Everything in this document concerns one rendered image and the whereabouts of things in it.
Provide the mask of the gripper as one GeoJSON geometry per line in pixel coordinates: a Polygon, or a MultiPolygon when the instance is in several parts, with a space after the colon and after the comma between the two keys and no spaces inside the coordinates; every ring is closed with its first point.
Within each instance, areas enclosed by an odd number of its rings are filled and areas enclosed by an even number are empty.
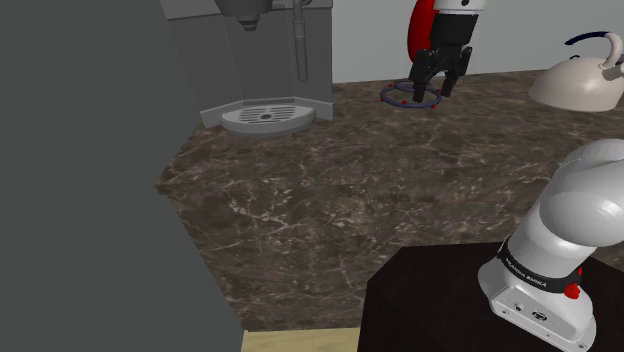
{"type": "Polygon", "coordinates": [[[459,78],[466,74],[473,48],[469,45],[479,16],[477,14],[438,13],[429,40],[431,49],[419,49],[408,78],[413,82],[413,98],[421,103],[430,80],[438,72],[438,56],[453,55],[445,72],[442,96],[450,96],[459,78]]]}

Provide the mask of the grey coffee machine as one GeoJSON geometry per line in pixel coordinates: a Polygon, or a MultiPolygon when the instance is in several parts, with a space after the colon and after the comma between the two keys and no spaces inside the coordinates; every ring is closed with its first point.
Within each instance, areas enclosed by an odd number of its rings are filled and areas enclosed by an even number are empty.
{"type": "Polygon", "coordinates": [[[160,0],[205,127],[272,137],[333,118],[333,0],[160,0]]]}

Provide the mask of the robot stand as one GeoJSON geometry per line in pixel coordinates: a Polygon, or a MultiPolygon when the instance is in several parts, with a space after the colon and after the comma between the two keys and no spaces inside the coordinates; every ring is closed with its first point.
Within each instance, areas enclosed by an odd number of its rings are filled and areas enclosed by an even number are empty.
{"type": "MultiPolygon", "coordinates": [[[[496,316],[477,273],[500,245],[400,249],[368,281],[357,352],[560,352],[496,316]]],[[[624,352],[624,272],[582,265],[597,336],[588,352],[624,352]]]]}

